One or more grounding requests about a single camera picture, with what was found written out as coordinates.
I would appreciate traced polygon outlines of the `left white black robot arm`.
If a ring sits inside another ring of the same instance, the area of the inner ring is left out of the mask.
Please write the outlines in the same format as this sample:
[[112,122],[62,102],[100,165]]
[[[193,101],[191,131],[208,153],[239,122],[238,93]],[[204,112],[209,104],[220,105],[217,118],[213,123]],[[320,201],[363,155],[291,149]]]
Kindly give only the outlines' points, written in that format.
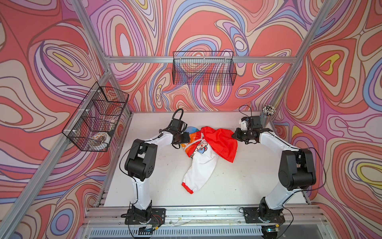
[[153,216],[152,199],[149,193],[149,178],[154,172],[158,150],[168,145],[181,145],[191,141],[188,132],[171,133],[163,131],[157,136],[136,139],[124,165],[127,175],[132,178],[135,199],[130,204],[126,218],[133,222],[148,223]]

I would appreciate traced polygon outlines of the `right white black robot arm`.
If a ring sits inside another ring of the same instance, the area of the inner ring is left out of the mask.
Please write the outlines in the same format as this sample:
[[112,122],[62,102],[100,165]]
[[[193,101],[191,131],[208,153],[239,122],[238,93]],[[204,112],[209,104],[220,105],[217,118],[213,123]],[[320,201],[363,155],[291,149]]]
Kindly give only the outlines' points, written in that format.
[[279,182],[270,194],[263,197],[257,209],[261,222],[268,223],[282,217],[285,203],[297,192],[316,183],[313,153],[308,148],[298,148],[273,134],[268,128],[243,131],[237,128],[233,139],[249,144],[252,140],[269,148],[279,156]]

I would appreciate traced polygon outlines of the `round item in left basket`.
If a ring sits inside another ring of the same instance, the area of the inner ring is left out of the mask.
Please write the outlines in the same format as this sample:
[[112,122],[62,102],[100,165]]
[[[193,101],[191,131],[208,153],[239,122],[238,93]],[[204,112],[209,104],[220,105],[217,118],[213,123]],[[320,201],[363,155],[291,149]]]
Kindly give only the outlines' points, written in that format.
[[98,132],[90,139],[90,146],[105,148],[110,141],[110,136],[106,132]]

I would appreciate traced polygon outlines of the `metal cup of pencils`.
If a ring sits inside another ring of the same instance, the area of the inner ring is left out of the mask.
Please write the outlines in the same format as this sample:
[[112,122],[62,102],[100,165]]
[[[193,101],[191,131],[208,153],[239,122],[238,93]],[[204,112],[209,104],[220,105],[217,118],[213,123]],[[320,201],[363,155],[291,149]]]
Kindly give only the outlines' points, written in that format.
[[261,114],[260,114],[260,122],[262,124],[262,128],[266,128],[272,115],[276,112],[276,109],[272,105],[265,105],[262,108]]

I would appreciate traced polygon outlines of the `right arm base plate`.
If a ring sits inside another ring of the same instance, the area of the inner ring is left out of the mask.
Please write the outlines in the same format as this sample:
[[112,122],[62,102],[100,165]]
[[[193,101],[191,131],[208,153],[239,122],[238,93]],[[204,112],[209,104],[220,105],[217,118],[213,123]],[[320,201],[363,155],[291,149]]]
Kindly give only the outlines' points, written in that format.
[[263,207],[241,207],[239,212],[243,214],[247,224],[282,225],[285,223],[282,209],[271,210]]

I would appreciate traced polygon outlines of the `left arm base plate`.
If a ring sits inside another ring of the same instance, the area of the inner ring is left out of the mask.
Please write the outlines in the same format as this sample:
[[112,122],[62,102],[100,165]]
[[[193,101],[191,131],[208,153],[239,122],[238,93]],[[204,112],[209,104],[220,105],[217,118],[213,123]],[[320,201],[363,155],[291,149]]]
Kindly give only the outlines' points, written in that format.
[[125,214],[124,223],[133,237],[152,236],[165,224],[165,217],[165,208],[140,210],[133,207]]

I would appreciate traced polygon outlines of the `rainbow red hooded jacket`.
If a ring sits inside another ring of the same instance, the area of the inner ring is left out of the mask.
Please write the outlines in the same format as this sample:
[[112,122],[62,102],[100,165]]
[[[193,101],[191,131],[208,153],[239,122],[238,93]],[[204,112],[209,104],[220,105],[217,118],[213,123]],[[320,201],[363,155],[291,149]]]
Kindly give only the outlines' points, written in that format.
[[186,172],[182,186],[193,194],[200,190],[212,176],[220,158],[233,163],[238,142],[232,138],[233,131],[209,126],[197,129],[189,126],[185,132],[190,135],[190,142],[181,145],[192,164]]

